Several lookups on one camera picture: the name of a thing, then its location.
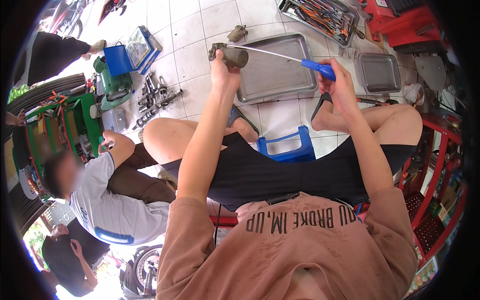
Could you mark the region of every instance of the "blue screwdriver handle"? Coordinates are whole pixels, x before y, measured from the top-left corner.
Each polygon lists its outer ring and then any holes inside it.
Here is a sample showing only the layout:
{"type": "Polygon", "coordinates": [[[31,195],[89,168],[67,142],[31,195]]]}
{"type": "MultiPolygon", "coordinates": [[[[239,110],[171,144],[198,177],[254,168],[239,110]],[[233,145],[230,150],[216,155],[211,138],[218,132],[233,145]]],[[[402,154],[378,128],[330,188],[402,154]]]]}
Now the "blue screwdriver handle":
{"type": "Polygon", "coordinates": [[[302,59],[301,65],[309,69],[320,72],[320,74],[324,76],[326,79],[330,79],[331,81],[336,80],[335,73],[333,72],[331,65],[321,65],[315,61],[307,60],[307,59],[302,59]]]}

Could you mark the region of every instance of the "plastic stool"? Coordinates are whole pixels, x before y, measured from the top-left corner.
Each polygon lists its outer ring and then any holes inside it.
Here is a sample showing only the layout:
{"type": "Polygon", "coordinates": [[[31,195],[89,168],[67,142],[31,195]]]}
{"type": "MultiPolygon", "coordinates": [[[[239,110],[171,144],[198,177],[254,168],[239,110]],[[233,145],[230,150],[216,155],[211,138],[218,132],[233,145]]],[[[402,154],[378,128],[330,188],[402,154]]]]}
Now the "plastic stool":
{"type": "Polygon", "coordinates": [[[307,126],[300,126],[299,130],[296,133],[289,134],[284,137],[280,137],[278,139],[274,140],[269,140],[267,141],[264,137],[258,138],[257,141],[257,147],[258,147],[258,152],[262,153],[265,156],[268,156],[269,158],[279,161],[279,162],[284,162],[284,163],[289,163],[289,162],[301,162],[301,161],[311,161],[315,160],[315,152],[313,150],[313,145],[312,141],[310,140],[310,136],[308,134],[308,127],[307,126]],[[301,141],[301,147],[284,152],[284,153],[279,153],[275,155],[270,155],[268,154],[267,151],[267,144],[268,143],[274,143],[282,140],[286,140],[288,138],[291,138],[292,136],[299,135],[300,136],[300,141],[301,141]]]}

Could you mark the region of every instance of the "hand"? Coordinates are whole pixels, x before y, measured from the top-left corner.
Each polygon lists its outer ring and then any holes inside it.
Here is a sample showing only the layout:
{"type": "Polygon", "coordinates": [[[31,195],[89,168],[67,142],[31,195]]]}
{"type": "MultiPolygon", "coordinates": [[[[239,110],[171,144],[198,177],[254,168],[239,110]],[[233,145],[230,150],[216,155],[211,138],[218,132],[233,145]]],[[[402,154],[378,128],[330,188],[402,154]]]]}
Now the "hand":
{"type": "Polygon", "coordinates": [[[319,64],[328,64],[332,66],[336,81],[324,78],[318,73],[318,89],[320,94],[328,92],[332,97],[333,104],[339,114],[351,114],[359,111],[355,90],[353,88],[352,77],[350,73],[340,65],[336,59],[322,60],[319,64]]]}
{"type": "Polygon", "coordinates": [[[115,134],[115,132],[113,132],[112,130],[105,130],[103,132],[103,142],[100,144],[100,146],[104,146],[104,145],[107,145],[106,148],[108,149],[108,143],[110,143],[112,141],[112,133],[115,134]]]}
{"type": "Polygon", "coordinates": [[[212,62],[212,89],[222,94],[234,95],[240,87],[240,68],[230,68],[223,63],[223,52],[217,50],[212,62]]]}
{"type": "Polygon", "coordinates": [[[15,125],[18,127],[22,127],[25,124],[26,115],[24,110],[20,110],[20,113],[17,115],[17,120],[15,121],[15,125]]]}
{"type": "Polygon", "coordinates": [[[72,247],[73,253],[75,254],[76,257],[81,258],[81,257],[84,256],[82,254],[82,246],[80,245],[80,243],[77,240],[71,239],[70,240],[70,246],[72,247]]]}

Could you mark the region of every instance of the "screwdriver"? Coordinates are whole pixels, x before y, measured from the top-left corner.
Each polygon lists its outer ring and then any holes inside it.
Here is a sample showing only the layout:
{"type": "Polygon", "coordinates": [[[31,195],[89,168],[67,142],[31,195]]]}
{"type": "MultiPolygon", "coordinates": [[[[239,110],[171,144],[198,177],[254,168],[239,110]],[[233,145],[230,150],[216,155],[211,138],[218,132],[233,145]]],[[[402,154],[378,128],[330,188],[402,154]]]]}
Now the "screwdriver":
{"type": "Polygon", "coordinates": [[[286,59],[289,59],[289,60],[298,61],[304,67],[307,67],[309,69],[320,72],[320,74],[322,76],[325,76],[326,79],[329,79],[331,81],[335,81],[335,79],[336,79],[335,78],[335,73],[333,72],[333,69],[332,69],[332,66],[321,65],[321,64],[319,64],[319,63],[317,63],[313,60],[308,60],[308,59],[299,60],[299,59],[296,59],[296,58],[293,58],[293,57],[290,57],[290,56],[286,56],[286,55],[283,55],[283,54],[278,54],[278,53],[274,53],[274,52],[270,52],[270,51],[266,51],[266,50],[261,50],[261,49],[257,49],[257,48],[252,48],[252,47],[247,47],[247,46],[227,45],[227,47],[234,47],[234,48],[242,48],[242,49],[248,49],[248,50],[253,50],[253,51],[259,51],[259,52],[263,52],[263,53],[267,53],[267,54],[277,55],[277,56],[280,56],[280,57],[283,57],[283,58],[286,58],[286,59]]]}

